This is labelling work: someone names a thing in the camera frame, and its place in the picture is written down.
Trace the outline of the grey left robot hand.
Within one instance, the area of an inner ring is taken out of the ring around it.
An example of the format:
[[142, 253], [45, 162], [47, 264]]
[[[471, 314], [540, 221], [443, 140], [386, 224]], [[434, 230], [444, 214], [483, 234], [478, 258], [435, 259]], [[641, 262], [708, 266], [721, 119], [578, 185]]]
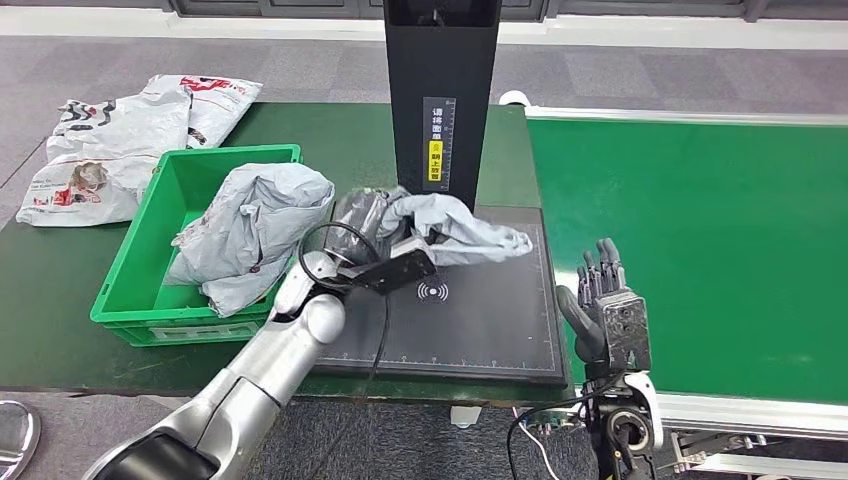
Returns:
[[[388, 240], [379, 238], [378, 232], [382, 218], [397, 193], [396, 189], [353, 190], [335, 203], [331, 222], [345, 224], [357, 230], [374, 247], [379, 260], [388, 259]], [[366, 243], [349, 230], [330, 226], [326, 228], [325, 235], [325, 252], [342, 266], [362, 266], [375, 262], [375, 257]]]

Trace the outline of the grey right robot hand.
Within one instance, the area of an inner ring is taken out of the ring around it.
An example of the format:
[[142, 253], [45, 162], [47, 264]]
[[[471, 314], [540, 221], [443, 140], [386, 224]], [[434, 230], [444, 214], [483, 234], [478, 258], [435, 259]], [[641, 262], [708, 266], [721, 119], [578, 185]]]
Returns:
[[576, 335], [575, 350], [585, 363], [599, 360], [606, 349], [605, 306], [633, 294], [612, 239], [598, 239], [595, 246], [597, 261], [589, 250], [583, 253], [585, 265], [577, 269], [577, 294], [564, 285], [555, 287], [557, 306]]

